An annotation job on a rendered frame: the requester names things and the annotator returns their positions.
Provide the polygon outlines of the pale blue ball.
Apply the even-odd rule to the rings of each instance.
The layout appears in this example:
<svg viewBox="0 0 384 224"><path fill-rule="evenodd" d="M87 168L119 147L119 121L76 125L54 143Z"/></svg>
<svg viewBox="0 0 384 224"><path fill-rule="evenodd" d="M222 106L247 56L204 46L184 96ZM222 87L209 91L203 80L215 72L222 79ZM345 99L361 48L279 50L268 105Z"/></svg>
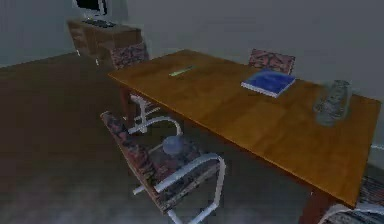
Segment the pale blue ball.
<svg viewBox="0 0 384 224"><path fill-rule="evenodd" d="M168 155L179 154L183 149L183 139L181 136L169 136L163 140L163 151Z"/></svg>

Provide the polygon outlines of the orange wooden dining table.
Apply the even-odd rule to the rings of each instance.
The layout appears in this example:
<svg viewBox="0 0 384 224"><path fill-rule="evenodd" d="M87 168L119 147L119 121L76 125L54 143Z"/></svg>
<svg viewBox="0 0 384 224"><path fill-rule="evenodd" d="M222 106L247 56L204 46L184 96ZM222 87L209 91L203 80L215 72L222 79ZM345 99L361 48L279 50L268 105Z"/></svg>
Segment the orange wooden dining table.
<svg viewBox="0 0 384 224"><path fill-rule="evenodd" d="M188 66L192 70L168 74ZM110 76L163 109L262 160L313 194L300 224L316 224L334 203L356 207L381 104L354 95L348 116L332 127L312 109L320 86L298 80L277 98L241 87L255 68L181 50L115 70Z"/></svg>

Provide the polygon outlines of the blue book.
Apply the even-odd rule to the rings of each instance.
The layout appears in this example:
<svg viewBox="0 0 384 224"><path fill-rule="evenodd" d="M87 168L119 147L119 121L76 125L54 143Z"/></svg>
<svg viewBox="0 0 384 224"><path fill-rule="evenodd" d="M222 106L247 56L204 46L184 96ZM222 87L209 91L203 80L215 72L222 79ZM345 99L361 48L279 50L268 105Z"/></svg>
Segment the blue book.
<svg viewBox="0 0 384 224"><path fill-rule="evenodd" d="M294 76L269 69L262 69L242 81L241 86L248 90L277 98L295 81L296 78Z"/></svg>

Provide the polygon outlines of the brown wooden desk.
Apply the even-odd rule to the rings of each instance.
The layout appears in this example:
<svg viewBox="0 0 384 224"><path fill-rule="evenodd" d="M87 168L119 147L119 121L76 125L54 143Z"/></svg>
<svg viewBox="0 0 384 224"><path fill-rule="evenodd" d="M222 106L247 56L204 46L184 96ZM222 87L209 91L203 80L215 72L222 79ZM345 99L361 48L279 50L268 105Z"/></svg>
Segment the brown wooden desk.
<svg viewBox="0 0 384 224"><path fill-rule="evenodd" d="M143 40L140 29L127 25L103 28L85 23L83 19L69 19L67 26L77 54L92 58L97 65L112 65L111 50Z"/></svg>

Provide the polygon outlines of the black keyboard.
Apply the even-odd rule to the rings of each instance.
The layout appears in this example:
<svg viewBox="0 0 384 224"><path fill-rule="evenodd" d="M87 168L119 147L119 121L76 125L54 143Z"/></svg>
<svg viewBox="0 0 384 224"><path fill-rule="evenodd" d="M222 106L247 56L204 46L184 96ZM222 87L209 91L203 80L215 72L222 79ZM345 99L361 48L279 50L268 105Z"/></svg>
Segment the black keyboard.
<svg viewBox="0 0 384 224"><path fill-rule="evenodd" d="M110 28L110 27L116 26L115 23L107 22L107 21L104 21L104 20L87 19L87 20L83 20L82 22L84 22L86 24L89 24L89 25L101 27L101 28Z"/></svg>

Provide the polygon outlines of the clear glass vase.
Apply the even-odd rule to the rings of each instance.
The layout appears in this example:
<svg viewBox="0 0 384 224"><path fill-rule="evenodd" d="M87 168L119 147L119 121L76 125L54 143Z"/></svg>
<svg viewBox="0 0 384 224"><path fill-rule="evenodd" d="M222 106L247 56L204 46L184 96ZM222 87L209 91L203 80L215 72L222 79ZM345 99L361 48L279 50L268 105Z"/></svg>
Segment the clear glass vase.
<svg viewBox="0 0 384 224"><path fill-rule="evenodd" d="M316 122L322 126L332 127L343 120L348 112L352 96L351 85L345 80L334 80L323 85L315 104Z"/></svg>

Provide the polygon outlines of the white framed computer monitor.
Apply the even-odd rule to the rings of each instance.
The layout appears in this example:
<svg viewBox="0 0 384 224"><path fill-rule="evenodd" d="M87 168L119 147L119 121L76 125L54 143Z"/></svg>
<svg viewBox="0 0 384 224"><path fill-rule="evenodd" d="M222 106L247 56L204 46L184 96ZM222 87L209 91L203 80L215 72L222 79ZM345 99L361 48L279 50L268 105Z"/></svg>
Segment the white framed computer monitor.
<svg viewBox="0 0 384 224"><path fill-rule="evenodd" d="M108 13L106 0L72 0L72 4L85 18L105 16Z"/></svg>

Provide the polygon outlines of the patterned chair with white frame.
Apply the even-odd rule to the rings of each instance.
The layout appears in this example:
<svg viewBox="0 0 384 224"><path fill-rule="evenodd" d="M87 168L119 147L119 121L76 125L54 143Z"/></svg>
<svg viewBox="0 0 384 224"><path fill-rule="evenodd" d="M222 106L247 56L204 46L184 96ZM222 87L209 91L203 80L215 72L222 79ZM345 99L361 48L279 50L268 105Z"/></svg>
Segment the patterned chair with white frame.
<svg viewBox="0 0 384 224"><path fill-rule="evenodd" d="M203 151L197 144L185 138L176 120L159 116L137 127L128 128L123 119L109 111L103 112L100 118L121 150L128 167L140 182L133 193L147 192L158 209L168 215L174 224L183 224L174 208L185 196L212 177L217 178L212 203L188 224L199 224L219 207L226 172L225 161L215 153ZM163 121L175 126L176 133L171 136L179 135L183 139L183 149L179 154L166 154L163 151L163 141L155 147L147 147L135 136L148 126Z"/></svg>
<svg viewBox="0 0 384 224"><path fill-rule="evenodd" d="M144 41L126 47L114 48L110 51L112 64L116 70L136 65L149 60L147 46ZM121 103L125 112L124 119L129 127L137 127L146 122L149 116L160 110L153 103L131 92L128 88L120 88Z"/></svg>
<svg viewBox="0 0 384 224"><path fill-rule="evenodd" d="M364 176L356 207L335 204L318 224L384 224L384 182Z"/></svg>
<svg viewBox="0 0 384 224"><path fill-rule="evenodd" d="M248 65L259 69L270 69L285 74L291 74L295 56L253 49L251 51Z"/></svg>

